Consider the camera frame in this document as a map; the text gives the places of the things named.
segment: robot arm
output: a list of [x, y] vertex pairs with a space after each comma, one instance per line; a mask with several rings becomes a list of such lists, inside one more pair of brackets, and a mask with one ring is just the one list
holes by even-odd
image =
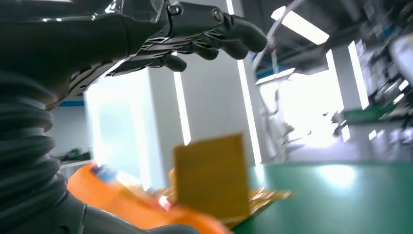
[[0, 233], [196, 233], [140, 230], [74, 198], [48, 155], [48, 110], [97, 78], [183, 71], [174, 51], [243, 59], [266, 46], [264, 34], [216, 7], [164, 0], [3, 0], [0, 29]]

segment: green workbench surface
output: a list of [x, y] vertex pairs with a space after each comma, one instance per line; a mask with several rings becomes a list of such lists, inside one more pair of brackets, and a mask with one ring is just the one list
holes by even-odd
[[253, 188], [291, 190], [236, 234], [413, 234], [413, 165], [268, 164]]

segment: orange casing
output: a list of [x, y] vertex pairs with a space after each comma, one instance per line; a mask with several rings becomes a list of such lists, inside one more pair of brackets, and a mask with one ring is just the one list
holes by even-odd
[[100, 208], [140, 229], [152, 229], [170, 224], [194, 227], [200, 234], [231, 234], [218, 220], [206, 214], [178, 205], [164, 210], [156, 198], [141, 194], [132, 196], [125, 187], [101, 181], [91, 172], [93, 164], [80, 168], [68, 181], [69, 191], [88, 205]]

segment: blue stripe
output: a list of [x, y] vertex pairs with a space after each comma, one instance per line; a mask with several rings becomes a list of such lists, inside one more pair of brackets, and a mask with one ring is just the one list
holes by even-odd
[[[282, 71], [284, 71], [284, 70], [287, 70], [287, 69], [288, 69], [287, 67], [284, 67], [284, 66], [282, 66], [282, 65], [278, 66], [278, 70], [279, 70], [280, 72], [282, 72]], [[272, 74], [274, 74], [274, 71], [273, 71], [272, 69], [267, 70], [267, 71], [265, 71], [265, 72], [261, 72], [261, 73], [257, 74], [257, 80], [259, 80], [259, 79], [261, 79], [261, 78], [264, 78], [264, 77], [267, 77], [267, 76], [270, 76], [270, 75], [272, 75]]]
[[85, 106], [84, 101], [64, 101], [61, 103], [62, 107], [68, 107], [68, 106]]

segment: white pillar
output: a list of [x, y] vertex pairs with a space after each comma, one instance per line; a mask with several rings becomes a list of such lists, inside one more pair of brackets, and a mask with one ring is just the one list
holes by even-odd
[[354, 41], [331, 49], [327, 61], [330, 70], [335, 65], [344, 110], [365, 109], [369, 101]]
[[[236, 15], [242, 15], [240, 0], [185, 1], [214, 5], [226, 12], [229, 4]], [[198, 55], [179, 57], [188, 63], [181, 77], [191, 139], [197, 141], [243, 132], [247, 162], [268, 161], [251, 57], [236, 61], [224, 51], [213, 61]]]

